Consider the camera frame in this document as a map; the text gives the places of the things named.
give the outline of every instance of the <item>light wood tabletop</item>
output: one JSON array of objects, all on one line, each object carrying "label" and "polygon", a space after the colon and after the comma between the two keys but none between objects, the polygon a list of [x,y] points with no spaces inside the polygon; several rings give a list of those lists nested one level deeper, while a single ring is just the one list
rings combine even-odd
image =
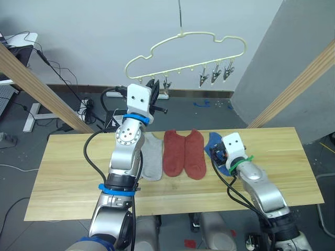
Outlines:
[{"label": "light wood tabletop", "polygon": [[[207,144],[209,132],[200,131]],[[289,206],[323,203],[323,198],[304,149],[294,128],[215,130],[221,135],[239,132],[247,155],[263,168]],[[178,131],[186,136],[190,131]],[[164,132],[154,132],[163,139]],[[90,134],[51,135],[31,193],[25,221],[90,219],[100,194],[101,176],[83,156],[83,146]],[[91,160],[105,173],[115,146],[113,133],[100,134],[88,146]],[[208,212],[244,209],[232,201],[205,154],[206,176],[188,178],[185,171],[160,181],[141,179],[136,193],[136,213],[140,215]],[[234,187],[243,195],[238,180]]]}]

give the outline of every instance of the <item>wooden beam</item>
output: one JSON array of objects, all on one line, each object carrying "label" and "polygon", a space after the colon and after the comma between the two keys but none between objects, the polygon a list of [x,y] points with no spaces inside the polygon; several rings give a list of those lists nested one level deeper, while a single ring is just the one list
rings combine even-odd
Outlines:
[{"label": "wooden beam", "polygon": [[48,110],[55,113],[73,129],[82,133],[94,131],[86,125],[60,97],[46,84],[36,78],[13,54],[0,44],[0,72],[8,76],[15,84]]},{"label": "wooden beam", "polygon": [[273,119],[297,96],[303,93],[320,76],[335,64],[335,40],[315,58],[309,66],[264,110],[252,121],[248,128],[259,128]]}]

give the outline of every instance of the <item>metal clip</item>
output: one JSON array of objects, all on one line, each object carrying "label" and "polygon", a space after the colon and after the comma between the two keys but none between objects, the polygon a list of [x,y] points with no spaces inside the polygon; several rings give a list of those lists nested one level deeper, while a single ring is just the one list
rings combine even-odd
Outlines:
[{"label": "metal clip", "polygon": [[218,78],[218,76],[221,74],[221,70],[219,69],[219,64],[216,64],[215,70],[213,70],[211,74],[211,83],[213,84],[215,80]]},{"label": "metal clip", "polygon": [[228,65],[228,68],[225,67],[224,81],[226,81],[226,79],[229,77],[229,75],[234,72],[235,67],[231,67],[232,64],[233,64],[233,60],[230,59],[230,63]]},{"label": "metal clip", "polygon": [[203,83],[206,81],[207,78],[209,78],[209,75],[205,75],[205,70],[206,68],[204,67],[203,73],[200,73],[200,83],[199,83],[199,88],[203,85]]},{"label": "metal clip", "polygon": [[169,88],[171,86],[172,82],[168,83],[168,76],[165,75],[165,80],[163,80],[163,86],[164,86],[164,93],[165,94],[169,94]]}]

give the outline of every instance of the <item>blue tape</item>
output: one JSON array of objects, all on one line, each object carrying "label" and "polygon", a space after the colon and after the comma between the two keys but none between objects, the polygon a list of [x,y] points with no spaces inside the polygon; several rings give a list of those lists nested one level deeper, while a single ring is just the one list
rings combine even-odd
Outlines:
[{"label": "blue tape", "polygon": [[150,119],[149,118],[144,118],[142,116],[136,115],[136,114],[125,114],[124,118],[133,118],[133,119],[137,119],[141,122],[143,122],[146,126],[149,124]]},{"label": "blue tape", "polygon": [[120,196],[134,196],[135,195],[134,191],[125,192],[125,191],[110,190],[106,188],[104,184],[99,184],[98,188],[108,195],[120,195]]},{"label": "blue tape", "polygon": [[85,241],[98,242],[101,245],[103,245],[108,251],[115,251],[114,246],[112,245],[112,243],[104,241],[103,239],[100,239],[98,237],[82,237],[77,242],[85,242]]}]

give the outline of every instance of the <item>clothes hanger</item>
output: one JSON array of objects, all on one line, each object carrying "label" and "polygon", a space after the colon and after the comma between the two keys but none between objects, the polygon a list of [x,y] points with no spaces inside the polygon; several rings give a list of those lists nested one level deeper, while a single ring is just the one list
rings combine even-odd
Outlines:
[{"label": "clothes hanger", "polygon": [[[239,56],[242,56],[246,50],[247,50],[247,42],[243,39],[243,38],[240,38],[240,37],[236,37],[236,36],[225,36],[224,38],[222,38],[221,40],[220,39],[217,39],[216,38],[216,35],[212,32],[206,32],[206,31],[190,31],[190,32],[183,32],[183,26],[182,26],[182,10],[181,10],[181,5],[180,5],[180,0],[178,0],[178,4],[179,4],[179,17],[180,17],[180,29],[181,29],[181,32],[179,34],[177,34],[176,36],[173,36],[173,37],[170,37],[170,38],[167,38],[157,44],[155,44],[153,47],[151,47],[150,49],[150,55],[149,56],[143,56],[143,55],[139,55],[137,56],[136,58],[133,58],[132,60],[130,60],[127,64],[126,64],[126,67],[125,67],[125,74],[128,78],[130,79],[137,79],[140,81],[140,83],[142,83],[142,79],[144,77],[150,77],[150,78],[154,78],[156,75],[160,75],[160,74],[164,74],[166,75],[167,73],[169,72],[174,72],[174,71],[177,71],[178,73],[181,72],[181,70],[183,69],[188,69],[190,68],[191,71],[193,70],[194,67],[196,66],[199,66],[199,65],[202,65],[203,67],[206,67],[207,64],[209,63],[213,63],[213,62],[216,62],[217,64],[219,64],[221,61],[223,60],[226,60],[226,59],[235,59]],[[240,40],[243,45],[244,45],[244,48],[243,48],[243,51],[240,53],[240,54],[236,54],[236,55],[233,55],[233,56],[227,56],[227,57],[224,57],[224,58],[219,58],[219,59],[214,59],[214,60],[210,60],[210,61],[205,61],[205,62],[201,62],[201,63],[197,63],[197,64],[190,64],[190,65],[187,65],[187,66],[182,66],[182,67],[177,67],[177,68],[173,68],[173,69],[169,69],[169,70],[165,70],[165,71],[160,71],[160,72],[153,72],[153,73],[149,73],[149,74],[145,74],[145,75],[140,75],[140,76],[130,76],[129,73],[128,73],[128,67],[133,63],[135,62],[136,60],[139,60],[139,59],[145,59],[145,60],[148,60],[150,58],[153,57],[153,51],[161,46],[162,44],[165,44],[169,41],[172,41],[174,39],[178,39],[178,38],[184,38],[186,36],[190,36],[190,35],[208,35],[208,36],[212,36],[213,37],[213,42],[215,43],[222,43],[223,41],[225,41],[226,39],[236,39],[236,40]]]}]

